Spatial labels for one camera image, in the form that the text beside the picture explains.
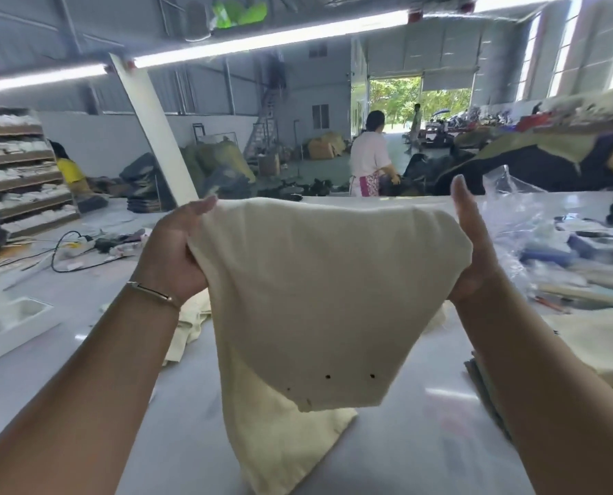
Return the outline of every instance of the white support pillar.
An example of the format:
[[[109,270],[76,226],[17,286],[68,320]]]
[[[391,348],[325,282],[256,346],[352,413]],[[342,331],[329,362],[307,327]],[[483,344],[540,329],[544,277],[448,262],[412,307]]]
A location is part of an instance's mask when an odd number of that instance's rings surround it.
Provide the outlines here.
[[[121,57],[110,56],[176,203],[185,205],[199,199],[148,72],[128,69]]]

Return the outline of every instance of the apron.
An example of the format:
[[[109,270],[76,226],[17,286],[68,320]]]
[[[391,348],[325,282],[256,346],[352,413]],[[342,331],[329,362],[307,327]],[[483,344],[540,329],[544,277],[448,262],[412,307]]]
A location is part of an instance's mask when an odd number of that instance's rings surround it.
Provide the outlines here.
[[[380,172],[350,177],[350,196],[380,196]]]

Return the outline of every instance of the shelf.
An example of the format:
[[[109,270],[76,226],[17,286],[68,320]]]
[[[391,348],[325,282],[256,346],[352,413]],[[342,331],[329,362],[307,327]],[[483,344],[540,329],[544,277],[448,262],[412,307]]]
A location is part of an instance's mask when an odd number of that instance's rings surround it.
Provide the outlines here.
[[[50,150],[0,154],[0,165],[18,162],[34,162],[36,160],[53,160],[54,158],[55,153]]]
[[[41,210],[43,208],[53,207],[60,203],[72,203],[73,197],[70,192],[65,195],[55,196],[53,198],[47,198],[44,200],[32,201],[31,203],[23,203],[22,205],[16,205],[14,207],[3,208],[0,210],[0,219],[6,219],[14,217],[16,215],[26,214],[27,212],[33,212],[34,210]]]
[[[22,229],[20,231],[14,231],[9,234],[9,238],[20,238],[21,236],[32,236],[34,234],[42,233],[44,231],[58,228],[67,222],[72,222],[80,218],[80,214],[77,212],[71,215],[67,215],[65,217],[59,218],[57,220],[53,220],[52,222],[44,222],[43,224],[34,225],[27,229]]]
[[[0,193],[6,190],[17,189],[18,187],[27,187],[37,184],[45,184],[46,182],[63,180],[64,178],[60,171],[40,175],[30,175],[29,177],[19,177],[17,179],[7,179],[5,181],[0,181]]]
[[[42,135],[43,128],[39,124],[14,124],[0,126],[0,136],[7,135]]]

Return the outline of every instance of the bracelet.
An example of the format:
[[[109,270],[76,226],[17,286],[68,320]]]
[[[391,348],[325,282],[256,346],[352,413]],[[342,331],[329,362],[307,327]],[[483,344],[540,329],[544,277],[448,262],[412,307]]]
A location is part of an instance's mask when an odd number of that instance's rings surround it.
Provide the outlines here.
[[[151,288],[146,288],[145,286],[140,285],[136,281],[126,282],[126,285],[128,285],[130,288],[134,288],[135,290],[138,290],[140,292],[145,292],[149,295],[152,295],[153,297],[161,299],[167,302],[168,304],[171,304],[172,306],[176,307],[180,311],[181,306],[178,305],[178,303],[173,299],[173,297],[164,295],[160,293],[159,291],[152,290]]]

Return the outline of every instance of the staircase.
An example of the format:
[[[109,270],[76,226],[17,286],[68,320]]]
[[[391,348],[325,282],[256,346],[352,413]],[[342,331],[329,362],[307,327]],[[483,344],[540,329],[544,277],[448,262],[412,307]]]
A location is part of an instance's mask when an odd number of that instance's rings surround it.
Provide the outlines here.
[[[277,145],[277,121],[274,117],[274,105],[281,97],[281,90],[268,90],[263,97],[258,121],[247,141],[243,157],[245,160],[254,160],[259,154],[265,154]]]

